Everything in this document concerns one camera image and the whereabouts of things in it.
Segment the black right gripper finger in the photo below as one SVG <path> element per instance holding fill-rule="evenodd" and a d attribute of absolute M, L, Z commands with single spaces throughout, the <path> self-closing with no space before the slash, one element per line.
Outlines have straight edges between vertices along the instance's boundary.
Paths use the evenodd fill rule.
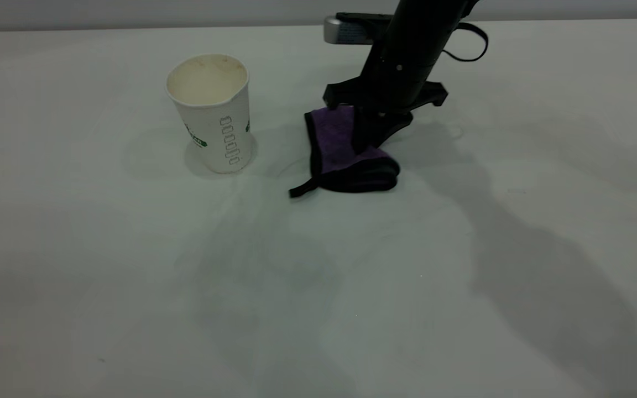
<path fill-rule="evenodd" d="M 409 126 L 414 120 L 412 113 L 386 114 L 379 117 L 379 145 L 382 145 L 400 129 Z"/>
<path fill-rule="evenodd" d="M 353 109 L 352 149 L 362 154 L 369 148 L 379 148 L 382 133 L 381 113 L 364 108 Z"/>

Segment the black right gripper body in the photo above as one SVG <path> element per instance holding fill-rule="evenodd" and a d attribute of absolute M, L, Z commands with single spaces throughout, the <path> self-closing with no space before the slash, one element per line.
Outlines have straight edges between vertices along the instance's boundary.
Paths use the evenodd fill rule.
<path fill-rule="evenodd" d="M 372 44 L 361 75 L 326 87 L 326 106 L 411 111 L 434 101 L 422 88 L 449 40 L 449 7 L 399 6 L 392 15 L 336 13 L 325 20 L 324 39 Z"/>

